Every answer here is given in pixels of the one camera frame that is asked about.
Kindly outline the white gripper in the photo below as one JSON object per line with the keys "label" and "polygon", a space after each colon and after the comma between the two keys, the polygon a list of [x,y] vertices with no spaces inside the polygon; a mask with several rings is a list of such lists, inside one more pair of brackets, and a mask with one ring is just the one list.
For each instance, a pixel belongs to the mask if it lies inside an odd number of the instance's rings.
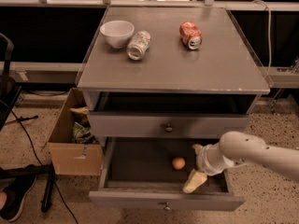
{"label": "white gripper", "polygon": [[226,169],[235,168],[235,162],[229,157],[227,146],[221,142],[206,146],[193,144],[192,148],[196,155],[196,166],[199,171],[193,169],[189,174],[183,187],[185,193],[193,193],[207,181],[208,175],[217,175]]}

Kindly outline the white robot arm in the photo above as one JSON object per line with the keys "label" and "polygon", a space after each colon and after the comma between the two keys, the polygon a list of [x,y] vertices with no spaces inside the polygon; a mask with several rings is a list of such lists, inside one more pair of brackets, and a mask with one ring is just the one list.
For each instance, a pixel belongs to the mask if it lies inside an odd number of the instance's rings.
{"label": "white robot arm", "polygon": [[192,148],[196,155],[196,167],[184,185],[185,193],[193,193],[209,176],[248,164],[257,164],[290,180],[299,181],[299,151],[267,145],[258,136],[228,132],[216,144],[194,144]]}

